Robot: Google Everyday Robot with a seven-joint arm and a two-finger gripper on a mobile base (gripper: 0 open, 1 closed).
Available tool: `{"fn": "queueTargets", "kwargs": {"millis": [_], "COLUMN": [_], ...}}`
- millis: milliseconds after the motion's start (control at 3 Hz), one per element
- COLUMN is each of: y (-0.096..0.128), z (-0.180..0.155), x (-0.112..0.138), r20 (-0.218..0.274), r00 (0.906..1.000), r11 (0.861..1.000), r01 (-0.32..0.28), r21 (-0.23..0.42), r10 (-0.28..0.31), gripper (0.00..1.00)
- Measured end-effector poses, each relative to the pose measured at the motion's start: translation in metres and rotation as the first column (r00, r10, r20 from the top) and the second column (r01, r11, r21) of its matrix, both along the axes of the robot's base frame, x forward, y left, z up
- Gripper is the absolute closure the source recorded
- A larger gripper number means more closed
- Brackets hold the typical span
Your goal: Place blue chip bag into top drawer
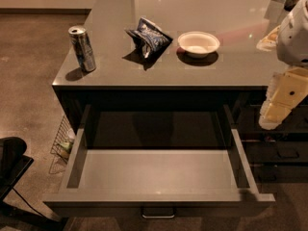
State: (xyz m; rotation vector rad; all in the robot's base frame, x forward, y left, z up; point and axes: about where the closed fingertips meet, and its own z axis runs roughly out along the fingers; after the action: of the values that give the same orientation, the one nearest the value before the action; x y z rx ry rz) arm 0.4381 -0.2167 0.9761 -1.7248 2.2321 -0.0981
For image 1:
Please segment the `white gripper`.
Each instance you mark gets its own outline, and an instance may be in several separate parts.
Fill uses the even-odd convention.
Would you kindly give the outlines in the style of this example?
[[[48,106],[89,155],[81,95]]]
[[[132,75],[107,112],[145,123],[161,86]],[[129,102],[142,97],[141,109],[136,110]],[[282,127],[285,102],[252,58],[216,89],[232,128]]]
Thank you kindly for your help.
[[[276,48],[279,61],[288,65],[308,65],[308,0],[299,0],[280,24],[259,40],[256,48],[270,52]],[[308,95],[308,69],[290,67],[274,73],[266,100],[260,109],[259,125],[273,130]]]

